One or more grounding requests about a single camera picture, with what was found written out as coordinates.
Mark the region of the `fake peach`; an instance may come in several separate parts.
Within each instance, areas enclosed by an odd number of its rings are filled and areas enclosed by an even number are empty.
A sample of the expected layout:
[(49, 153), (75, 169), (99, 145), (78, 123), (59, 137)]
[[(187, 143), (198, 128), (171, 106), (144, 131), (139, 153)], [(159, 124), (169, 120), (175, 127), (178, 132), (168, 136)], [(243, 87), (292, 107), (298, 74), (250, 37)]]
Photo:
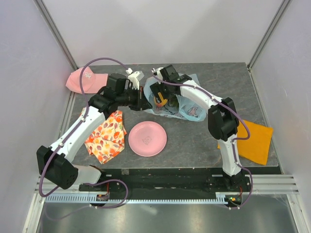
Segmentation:
[(163, 96), (159, 93), (158, 98), (156, 96), (154, 96), (154, 102), (155, 102), (156, 107), (161, 108), (167, 104), (168, 100), (163, 98)]

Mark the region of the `light blue plastic bag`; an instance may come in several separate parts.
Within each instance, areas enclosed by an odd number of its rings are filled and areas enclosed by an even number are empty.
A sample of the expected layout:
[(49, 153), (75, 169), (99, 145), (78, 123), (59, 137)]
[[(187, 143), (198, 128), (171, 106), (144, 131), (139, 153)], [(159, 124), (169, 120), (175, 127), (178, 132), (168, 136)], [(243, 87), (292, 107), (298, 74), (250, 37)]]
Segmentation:
[(167, 104), (161, 108), (156, 107), (154, 102), (154, 95), (150, 89), (150, 85), (154, 84), (155, 82), (156, 79), (153, 77), (148, 78), (145, 82), (144, 95), (149, 103), (153, 106), (152, 109), (145, 110), (145, 112), (156, 116), (177, 118), (194, 122), (200, 122), (205, 120), (207, 116), (206, 111), (195, 102), (183, 96), (177, 95), (177, 99), (179, 102), (178, 110), (169, 107)]

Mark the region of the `fake pineapple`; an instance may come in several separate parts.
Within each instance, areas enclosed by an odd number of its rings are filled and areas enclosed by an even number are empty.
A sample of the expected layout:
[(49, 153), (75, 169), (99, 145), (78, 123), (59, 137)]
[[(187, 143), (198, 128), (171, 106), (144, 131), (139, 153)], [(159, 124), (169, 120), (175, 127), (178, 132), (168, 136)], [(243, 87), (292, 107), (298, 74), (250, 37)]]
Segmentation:
[(168, 99), (167, 105), (171, 108), (179, 109), (179, 102), (177, 96), (173, 96)]

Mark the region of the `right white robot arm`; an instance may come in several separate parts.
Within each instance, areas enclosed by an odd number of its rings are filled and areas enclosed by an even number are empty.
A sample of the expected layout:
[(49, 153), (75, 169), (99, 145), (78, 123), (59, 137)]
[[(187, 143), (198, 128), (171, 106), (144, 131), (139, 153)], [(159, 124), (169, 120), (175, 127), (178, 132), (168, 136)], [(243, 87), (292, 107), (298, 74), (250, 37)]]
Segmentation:
[(238, 126), (243, 123), (231, 98), (222, 99), (197, 84), (190, 76), (179, 75), (172, 65), (152, 69), (157, 82), (151, 85), (156, 100), (163, 102), (172, 95), (186, 97), (207, 113), (209, 133), (217, 140), (222, 157), (222, 183), (228, 191), (252, 192), (253, 179), (246, 177), (250, 171), (239, 160)]

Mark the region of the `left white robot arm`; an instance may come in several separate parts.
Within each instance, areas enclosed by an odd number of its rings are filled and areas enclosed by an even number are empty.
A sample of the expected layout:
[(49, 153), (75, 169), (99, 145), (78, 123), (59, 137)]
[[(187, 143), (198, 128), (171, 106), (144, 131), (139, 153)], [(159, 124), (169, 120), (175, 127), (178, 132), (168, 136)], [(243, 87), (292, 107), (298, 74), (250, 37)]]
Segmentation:
[(68, 189), (73, 184), (89, 183), (96, 191), (105, 189), (107, 180), (93, 166), (72, 164), (79, 148), (88, 137), (120, 106), (133, 111), (150, 109), (152, 106), (143, 93), (139, 81), (142, 71), (129, 76), (110, 74), (106, 86), (87, 100), (87, 106), (72, 126), (49, 147), (41, 146), (37, 152), (38, 168), (42, 179), (57, 187)]

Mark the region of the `pink plate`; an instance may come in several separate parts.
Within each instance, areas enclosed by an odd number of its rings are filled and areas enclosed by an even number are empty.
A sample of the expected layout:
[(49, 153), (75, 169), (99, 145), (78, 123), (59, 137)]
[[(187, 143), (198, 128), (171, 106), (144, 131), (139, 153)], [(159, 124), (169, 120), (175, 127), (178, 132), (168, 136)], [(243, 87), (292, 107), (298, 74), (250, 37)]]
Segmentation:
[(131, 129), (128, 143), (135, 154), (142, 157), (153, 157), (165, 148), (167, 134), (160, 124), (143, 121)]

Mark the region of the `floral patterned cloth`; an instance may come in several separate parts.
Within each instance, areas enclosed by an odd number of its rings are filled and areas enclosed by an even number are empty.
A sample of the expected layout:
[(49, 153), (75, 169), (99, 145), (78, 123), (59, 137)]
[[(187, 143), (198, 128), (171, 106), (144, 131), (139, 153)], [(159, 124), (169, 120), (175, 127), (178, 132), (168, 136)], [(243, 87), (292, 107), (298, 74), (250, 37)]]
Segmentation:
[(105, 164), (124, 150), (126, 135), (123, 112), (117, 110), (91, 133), (85, 141), (85, 146), (90, 155), (95, 156), (101, 164)]

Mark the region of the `pink cap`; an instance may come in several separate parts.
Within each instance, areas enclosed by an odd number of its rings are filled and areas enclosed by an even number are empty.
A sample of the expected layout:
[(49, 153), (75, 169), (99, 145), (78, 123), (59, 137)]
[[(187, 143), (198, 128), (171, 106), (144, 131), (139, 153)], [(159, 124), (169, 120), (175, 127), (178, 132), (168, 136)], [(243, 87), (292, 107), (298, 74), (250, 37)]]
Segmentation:
[[(83, 68), (72, 72), (66, 82), (66, 87), (74, 92), (81, 94), (80, 74)], [(103, 86), (106, 86), (108, 74), (93, 73), (90, 67), (87, 67), (82, 74), (82, 86), (85, 94), (95, 94)]]

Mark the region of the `orange folded cloth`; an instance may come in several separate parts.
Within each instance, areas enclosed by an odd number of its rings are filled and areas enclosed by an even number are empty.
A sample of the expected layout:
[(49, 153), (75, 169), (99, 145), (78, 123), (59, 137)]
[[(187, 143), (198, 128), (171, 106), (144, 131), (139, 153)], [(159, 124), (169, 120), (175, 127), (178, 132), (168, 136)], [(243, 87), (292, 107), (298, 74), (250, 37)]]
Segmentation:
[(237, 149), (239, 156), (254, 163), (266, 165), (270, 149), (273, 128), (265, 127), (247, 120), (243, 120), (250, 131), (250, 138), (238, 140)]

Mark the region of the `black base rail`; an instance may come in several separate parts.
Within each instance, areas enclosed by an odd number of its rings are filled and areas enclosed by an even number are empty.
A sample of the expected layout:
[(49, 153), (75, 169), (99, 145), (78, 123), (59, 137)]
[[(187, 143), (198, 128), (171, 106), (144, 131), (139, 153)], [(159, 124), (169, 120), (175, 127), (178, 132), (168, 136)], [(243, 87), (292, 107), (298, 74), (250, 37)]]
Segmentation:
[(104, 169), (97, 182), (80, 185), (83, 189), (105, 189), (106, 185), (95, 184), (108, 181), (109, 191), (117, 188), (117, 179), (125, 182), (128, 188), (152, 189), (152, 188), (181, 188), (199, 189), (207, 193), (215, 192), (249, 192), (251, 181), (248, 172), (241, 170), (237, 175), (226, 175), (221, 168), (129, 168), (129, 169)]

